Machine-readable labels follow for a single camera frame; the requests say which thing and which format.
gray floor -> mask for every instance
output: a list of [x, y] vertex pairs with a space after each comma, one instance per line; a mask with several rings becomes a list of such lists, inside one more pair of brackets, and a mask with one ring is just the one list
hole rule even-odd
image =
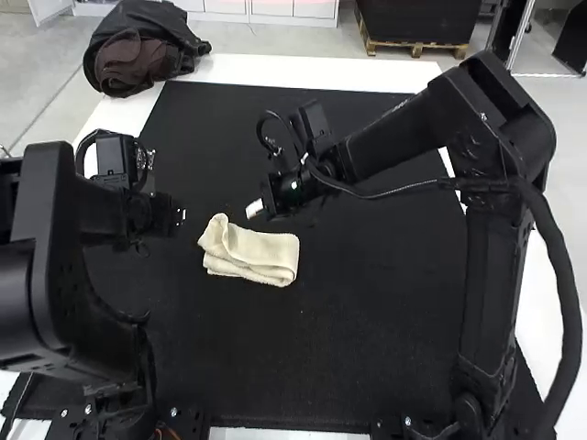
[[[100, 95], [79, 70], [95, 18], [64, 16], [36, 29], [30, 16], [0, 14], [0, 144], [21, 154], [31, 142], [51, 139], [73, 141]], [[194, 32], [209, 39], [214, 51], [292, 56], [367, 58], [352, 10], [343, 6], [336, 29], [279, 27], [212, 22], [190, 23]], [[488, 25], [476, 27], [470, 53], [483, 49]], [[552, 36], [542, 27], [523, 41], [515, 72], [568, 73], [548, 54]], [[386, 50], [379, 59], [409, 60], [405, 50]], [[436, 61], [443, 70], [456, 64], [442, 50], [424, 52], [423, 60]], [[585, 128], [587, 80], [520, 78], [524, 87], [550, 115], [559, 135], [552, 164], [548, 198], [565, 232], [579, 286], [587, 302], [587, 223], [585, 200], [587, 165]]]

folded towel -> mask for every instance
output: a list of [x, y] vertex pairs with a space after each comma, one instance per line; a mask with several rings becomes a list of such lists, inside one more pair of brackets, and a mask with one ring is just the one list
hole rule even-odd
[[277, 287], [297, 276], [300, 240], [293, 234], [265, 234], [228, 222], [216, 214], [198, 240], [210, 275], [241, 277]]

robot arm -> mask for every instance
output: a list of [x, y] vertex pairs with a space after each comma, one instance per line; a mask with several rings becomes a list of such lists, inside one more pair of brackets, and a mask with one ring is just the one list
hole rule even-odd
[[[258, 134], [271, 117], [268, 113], [261, 119]], [[461, 190], [467, 206], [468, 253], [459, 355], [451, 383], [455, 418], [464, 438], [502, 438], [501, 415], [515, 385], [515, 319], [527, 240], [533, 214], [548, 208], [541, 193], [556, 144], [548, 118], [500, 61], [485, 52], [339, 142], [332, 141], [318, 103], [298, 109], [288, 122], [299, 163], [288, 163], [281, 148], [260, 137], [270, 157], [277, 159], [277, 171], [261, 186], [262, 197], [248, 207], [248, 217], [294, 215], [309, 201], [338, 192], [378, 200], [429, 189]], [[455, 179], [439, 177], [378, 193], [355, 186], [444, 146]], [[545, 237], [543, 231], [554, 223], [550, 214], [539, 220], [538, 230]], [[557, 240], [562, 241], [561, 236], [552, 241]], [[570, 268], [566, 249], [563, 254], [552, 259], [558, 275], [561, 261]], [[569, 350], [559, 367], [558, 376], [564, 380], [555, 381], [555, 392], [550, 393], [558, 398], [547, 399], [537, 435], [557, 421], [581, 357], [581, 315], [572, 272], [563, 278], [572, 281], [569, 302], [563, 303], [565, 293], [559, 287]]]
[[99, 167], [101, 175], [87, 180], [64, 142], [0, 161], [0, 368], [80, 382], [104, 429], [119, 400], [118, 411], [135, 415], [114, 431], [149, 438], [156, 380], [144, 319], [101, 300], [83, 246], [126, 250], [143, 237], [172, 237], [184, 210], [166, 194], [124, 184], [138, 174], [136, 157], [126, 154], [134, 154], [132, 137], [108, 134], [96, 146], [123, 169]]

black mat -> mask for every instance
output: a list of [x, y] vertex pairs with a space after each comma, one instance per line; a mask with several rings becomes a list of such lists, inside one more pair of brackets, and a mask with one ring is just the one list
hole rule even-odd
[[[141, 138], [158, 151], [158, 189], [185, 202], [186, 226], [176, 240], [151, 241], [148, 259], [88, 251], [94, 285], [117, 307], [152, 310], [160, 397], [198, 402], [217, 424], [364, 431], [374, 416], [398, 412], [442, 423], [463, 302], [466, 235], [455, 195], [379, 203], [341, 196], [321, 213], [280, 223], [245, 219], [268, 167], [254, 135], [260, 111], [287, 112], [313, 98], [338, 136], [404, 99], [168, 83]], [[370, 185], [444, 173], [435, 152]], [[277, 289], [207, 275], [193, 241], [218, 212], [297, 234], [298, 280]], [[525, 364], [521, 375], [516, 408], [524, 419], [540, 399]], [[77, 388], [43, 379], [20, 415], [51, 417], [72, 400], [81, 400]]]

black cloth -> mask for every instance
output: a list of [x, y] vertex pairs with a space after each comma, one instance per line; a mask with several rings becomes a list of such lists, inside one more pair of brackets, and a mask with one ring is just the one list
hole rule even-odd
[[[215, 424], [366, 432], [374, 417], [399, 412], [443, 424], [466, 257], [455, 194], [377, 203], [341, 195], [285, 221], [246, 220], [269, 168], [255, 137], [258, 115], [312, 99], [343, 137], [405, 95], [167, 83], [140, 138], [157, 150], [157, 189], [184, 201], [186, 224], [174, 240], [150, 241], [150, 258], [88, 249], [94, 286], [126, 312], [151, 309], [159, 398], [200, 405]], [[267, 135], [289, 146], [279, 124], [269, 123]], [[439, 175], [446, 171], [433, 152], [368, 185]], [[293, 285], [207, 275], [194, 241], [218, 212], [241, 226], [297, 234]], [[519, 358], [512, 426], [525, 433], [542, 403]], [[75, 401], [83, 401], [79, 387], [44, 379], [20, 413], [51, 416]]]
[[195, 59], [212, 46], [186, 22], [187, 12], [170, 2], [121, 1], [90, 39], [83, 55], [85, 77], [98, 92], [127, 97], [155, 81], [193, 72]]

